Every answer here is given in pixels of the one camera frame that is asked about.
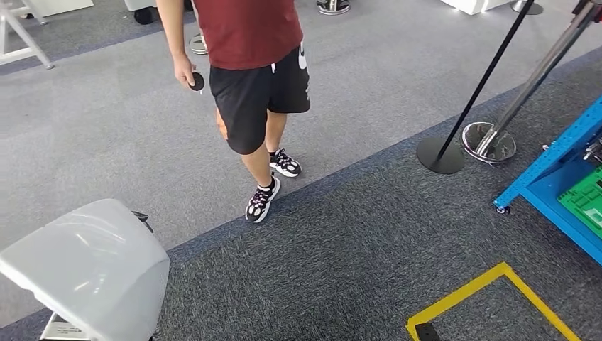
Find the person's right hand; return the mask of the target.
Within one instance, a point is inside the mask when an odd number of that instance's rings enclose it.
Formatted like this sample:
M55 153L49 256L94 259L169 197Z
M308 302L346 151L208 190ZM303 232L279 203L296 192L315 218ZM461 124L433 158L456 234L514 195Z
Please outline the person's right hand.
M177 53L173 56L173 68L175 78L183 87L190 88L195 85L193 76L195 66L190 62L190 59L186 54Z

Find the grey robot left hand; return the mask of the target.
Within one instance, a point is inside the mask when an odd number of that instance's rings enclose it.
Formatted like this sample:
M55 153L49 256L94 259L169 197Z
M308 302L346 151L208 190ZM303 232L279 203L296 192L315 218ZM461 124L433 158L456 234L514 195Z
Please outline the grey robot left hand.
M152 227L149 225L148 223L148 215L141 213L141 212L137 212L137 211L132 211L132 213L137 217L137 219L148 229L148 231L152 234L153 233L153 229Z

